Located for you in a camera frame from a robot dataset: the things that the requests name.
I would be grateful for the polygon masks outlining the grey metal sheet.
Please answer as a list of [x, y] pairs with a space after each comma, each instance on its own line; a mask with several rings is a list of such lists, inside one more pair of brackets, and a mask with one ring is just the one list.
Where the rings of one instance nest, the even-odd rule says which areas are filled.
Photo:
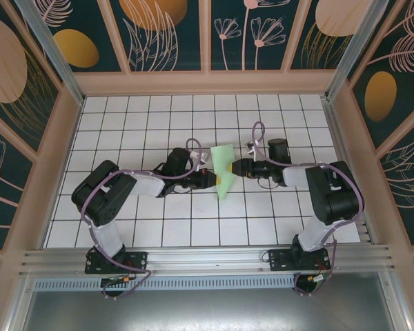
[[289, 289], [38, 292], [23, 331], [395, 331], [381, 297], [300, 297]]

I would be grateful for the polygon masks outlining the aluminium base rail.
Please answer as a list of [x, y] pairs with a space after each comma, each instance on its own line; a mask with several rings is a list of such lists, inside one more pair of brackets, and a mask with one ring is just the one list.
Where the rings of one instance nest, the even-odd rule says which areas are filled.
[[[265, 251], [270, 246], [207, 248], [146, 248], [147, 268], [154, 276], [217, 276], [269, 274]], [[81, 277], [85, 248], [27, 251], [18, 267], [20, 276]], [[395, 268], [386, 245], [341, 244], [337, 246], [333, 272], [382, 272]]]

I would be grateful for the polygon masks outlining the light green cloth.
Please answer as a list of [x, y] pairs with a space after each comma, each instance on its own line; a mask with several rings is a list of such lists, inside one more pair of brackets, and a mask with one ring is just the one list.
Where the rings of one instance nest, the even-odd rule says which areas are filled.
[[218, 199], [221, 201], [235, 181], [235, 175], [228, 171], [228, 166], [235, 161], [233, 145], [215, 146], [210, 149], [213, 171], [221, 177], [221, 184], [216, 185]]

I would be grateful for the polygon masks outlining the aluminium corner post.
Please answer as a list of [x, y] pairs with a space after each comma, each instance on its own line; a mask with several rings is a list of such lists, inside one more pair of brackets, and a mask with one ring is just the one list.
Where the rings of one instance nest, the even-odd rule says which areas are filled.
[[383, 16], [388, 2], [389, 0], [371, 0], [325, 91], [327, 102], [331, 103], [335, 100], [349, 72]]
[[71, 0], [13, 0], [29, 29], [41, 44], [73, 99], [81, 106], [84, 94], [50, 28], [60, 28], [72, 14]]

